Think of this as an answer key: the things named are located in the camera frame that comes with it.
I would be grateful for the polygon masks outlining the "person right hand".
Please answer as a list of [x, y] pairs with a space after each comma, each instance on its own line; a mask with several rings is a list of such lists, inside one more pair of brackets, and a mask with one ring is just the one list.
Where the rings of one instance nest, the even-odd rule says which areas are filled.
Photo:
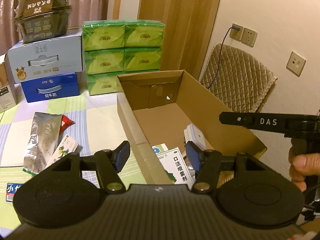
[[300, 191], [305, 191], [307, 189], [305, 182], [306, 177], [320, 175], [319, 153], [297, 155], [294, 148], [291, 147], [288, 160], [291, 164], [289, 170], [291, 181], [300, 189]]

